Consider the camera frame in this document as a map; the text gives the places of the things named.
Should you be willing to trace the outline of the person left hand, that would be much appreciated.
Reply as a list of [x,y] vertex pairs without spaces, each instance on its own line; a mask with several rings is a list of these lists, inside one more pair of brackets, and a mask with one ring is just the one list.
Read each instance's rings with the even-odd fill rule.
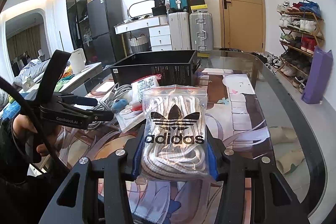
[[[51,133],[47,136],[48,143],[53,147],[56,143],[57,137],[62,129],[62,126],[55,126]],[[29,134],[36,134],[37,130],[28,116],[19,114],[13,121],[13,133],[17,139],[27,140]],[[47,156],[49,151],[45,144],[37,146],[37,153],[41,156]]]

